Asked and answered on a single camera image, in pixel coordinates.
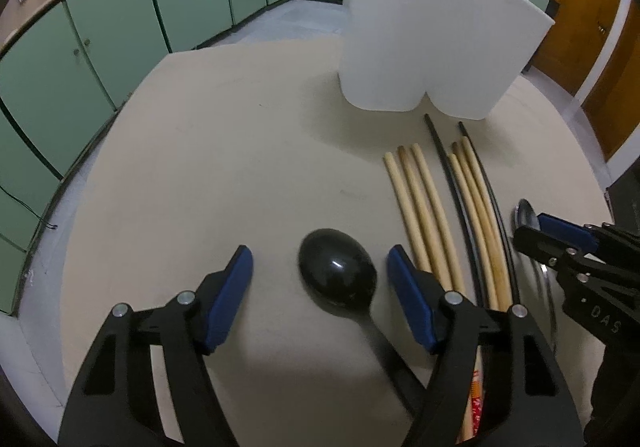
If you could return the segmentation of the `wooden chopstick red end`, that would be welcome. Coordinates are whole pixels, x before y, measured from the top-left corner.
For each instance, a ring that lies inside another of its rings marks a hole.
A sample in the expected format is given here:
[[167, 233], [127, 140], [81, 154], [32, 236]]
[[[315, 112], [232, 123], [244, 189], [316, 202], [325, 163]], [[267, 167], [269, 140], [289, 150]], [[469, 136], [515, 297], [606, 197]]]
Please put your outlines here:
[[452, 144], [450, 161], [454, 166], [464, 201], [470, 210], [472, 226], [480, 247], [480, 263], [483, 266], [489, 307], [505, 311], [511, 305], [511, 292], [504, 277], [506, 272], [502, 266], [498, 242], [489, 221], [485, 202], [461, 143]]
[[498, 311], [499, 301], [497, 297], [494, 276], [492, 276], [491, 255], [487, 249], [483, 226], [482, 224], [480, 224], [480, 218], [478, 217], [473, 197], [471, 195], [468, 184], [466, 184], [466, 179], [457, 155], [451, 152], [451, 154], [448, 155], [448, 159], [451, 164], [452, 170], [454, 170], [454, 177], [456, 178], [457, 184], [460, 188], [460, 192], [462, 193], [462, 198], [466, 210], [468, 210], [472, 230], [476, 239], [478, 253], [480, 253], [480, 265], [482, 265], [483, 279], [485, 282], [487, 293], [487, 306], [494, 311]]
[[423, 150], [416, 143], [411, 145], [410, 150], [419, 174], [413, 190], [418, 198], [419, 219], [434, 274], [446, 290], [467, 295], [454, 239]]
[[426, 175], [422, 174], [419, 148], [412, 146], [411, 152], [408, 152], [405, 146], [399, 146], [397, 152], [418, 215], [425, 248], [432, 265], [431, 272], [437, 277], [442, 288], [460, 290], [465, 294], [457, 252], [452, 245], [444, 209], [435, 185], [428, 182], [425, 179]]
[[492, 276], [494, 276], [500, 311], [506, 311], [513, 303], [510, 280], [506, 271], [506, 259], [502, 252], [494, 211], [488, 197], [482, 172], [478, 167], [470, 142], [461, 138], [463, 170], [474, 200], [480, 224], [483, 226], [487, 249], [491, 255]]
[[457, 291], [446, 291], [426, 269], [431, 266], [416, 210], [395, 157], [383, 157], [404, 220], [411, 248], [387, 254], [387, 276], [398, 297], [414, 340], [436, 356], [431, 378], [406, 446], [466, 446], [472, 439], [468, 407], [476, 358], [473, 308]]

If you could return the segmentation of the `white plastic utensil holder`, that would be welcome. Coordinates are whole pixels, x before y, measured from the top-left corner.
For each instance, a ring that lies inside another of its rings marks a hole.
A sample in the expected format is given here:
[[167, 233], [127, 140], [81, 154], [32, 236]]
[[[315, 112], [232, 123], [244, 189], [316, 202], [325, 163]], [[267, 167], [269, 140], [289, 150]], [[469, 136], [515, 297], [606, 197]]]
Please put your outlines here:
[[428, 98], [447, 116], [482, 120], [554, 24], [529, 0], [344, 4], [342, 93], [372, 111], [411, 111]]

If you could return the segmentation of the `green lower kitchen cabinets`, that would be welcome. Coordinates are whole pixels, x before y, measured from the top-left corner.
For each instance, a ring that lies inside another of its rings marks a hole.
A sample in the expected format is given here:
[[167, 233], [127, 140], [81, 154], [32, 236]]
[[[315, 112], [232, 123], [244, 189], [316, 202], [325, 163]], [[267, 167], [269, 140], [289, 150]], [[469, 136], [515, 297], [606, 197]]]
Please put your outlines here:
[[[1, 309], [78, 160], [166, 55], [287, 0], [52, 0], [1, 50]], [[340, 2], [341, 0], [321, 0]]]

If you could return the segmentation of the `black chopstick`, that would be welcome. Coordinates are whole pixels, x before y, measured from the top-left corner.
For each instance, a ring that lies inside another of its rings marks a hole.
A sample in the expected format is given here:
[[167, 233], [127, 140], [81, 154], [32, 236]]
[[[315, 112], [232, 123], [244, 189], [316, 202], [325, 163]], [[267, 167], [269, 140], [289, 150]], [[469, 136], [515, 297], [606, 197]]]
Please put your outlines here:
[[458, 213], [458, 219], [463, 231], [464, 241], [466, 245], [466, 252], [468, 252], [471, 276], [474, 283], [474, 291], [476, 295], [476, 304], [478, 306], [484, 306], [487, 303], [487, 290], [484, 278], [484, 271], [482, 267], [482, 261], [480, 260], [480, 248], [478, 248], [473, 227], [470, 220], [468, 210], [466, 210], [461, 190], [458, 186], [456, 177], [454, 176], [454, 170], [452, 170], [450, 161], [447, 157], [446, 150], [442, 144], [434, 123], [429, 114], [424, 115], [425, 124], [430, 131], [432, 140], [435, 144], [436, 152], [440, 160], [440, 164], [444, 169], [447, 183], [449, 186], [452, 198], [454, 198], [454, 205]]
[[471, 149], [473, 150], [475, 158], [476, 158], [476, 161], [478, 162], [478, 167], [480, 168], [480, 172], [482, 172], [483, 180], [485, 182], [486, 190], [487, 190], [487, 193], [488, 193], [488, 197], [489, 197], [490, 202], [491, 202], [492, 211], [494, 211], [494, 214], [495, 214], [495, 219], [496, 219], [497, 229], [498, 229], [498, 233], [499, 233], [499, 237], [500, 237], [502, 252], [504, 253], [504, 258], [506, 259], [506, 271], [508, 272], [508, 275], [509, 275], [512, 299], [513, 299], [514, 303], [520, 304], [521, 303], [521, 294], [520, 294], [520, 290], [518, 290], [518, 277], [516, 277], [516, 271], [515, 271], [515, 265], [514, 265], [514, 261], [513, 261], [511, 242], [509, 240], [508, 234], [506, 233], [506, 229], [504, 228], [503, 218], [502, 218], [502, 214], [500, 212], [498, 200], [497, 200], [496, 195], [494, 193], [494, 189], [492, 189], [490, 178], [486, 173], [486, 170], [484, 168], [484, 164], [482, 162], [482, 159], [480, 159], [480, 154], [475, 149], [475, 146], [474, 146], [474, 144], [473, 144], [473, 142], [471, 140], [471, 136], [470, 136], [468, 130], [466, 129], [466, 127], [465, 127], [465, 125], [464, 125], [464, 123], [462, 121], [458, 122], [458, 126], [459, 126], [459, 130], [460, 130], [461, 134], [469, 140]]

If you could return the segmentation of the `brown wooden door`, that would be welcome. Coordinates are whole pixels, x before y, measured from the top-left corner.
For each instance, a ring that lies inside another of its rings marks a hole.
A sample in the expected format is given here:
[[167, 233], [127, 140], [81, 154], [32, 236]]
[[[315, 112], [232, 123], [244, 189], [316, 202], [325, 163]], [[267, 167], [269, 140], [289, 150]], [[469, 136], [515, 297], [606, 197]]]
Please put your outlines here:
[[608, 38], [620, 0], [555, 0], [554, 25], [535, 54], [533, 66], [574, 95]]
[[605, 160], [639, 124], [639, 80], [639, 10], [633, 5], [612, 56], [582, 106]]

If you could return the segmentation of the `black plastic spoon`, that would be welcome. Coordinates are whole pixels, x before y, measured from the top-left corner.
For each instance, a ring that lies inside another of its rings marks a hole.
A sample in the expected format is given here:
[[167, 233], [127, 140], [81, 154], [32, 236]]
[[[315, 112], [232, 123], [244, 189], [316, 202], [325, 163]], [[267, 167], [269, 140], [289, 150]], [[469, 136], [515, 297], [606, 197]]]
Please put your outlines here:
[[341, 230], [320, 228], [300, 243], [297, 265], [305, 290], [318, 306], [358, 323], [401, 404], [414, 418], [425, 386], [372, 318], [378, 273], [366, 249]]

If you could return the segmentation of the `black equipment stand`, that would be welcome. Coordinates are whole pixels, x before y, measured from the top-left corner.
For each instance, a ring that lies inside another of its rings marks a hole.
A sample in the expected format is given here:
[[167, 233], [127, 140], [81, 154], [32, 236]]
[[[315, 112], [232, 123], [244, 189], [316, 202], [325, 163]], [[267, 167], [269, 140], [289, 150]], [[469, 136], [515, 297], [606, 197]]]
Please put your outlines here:
[[628, 171], [606, 189], [616, 226], [638, 235], [640, 219], [639, 176]]

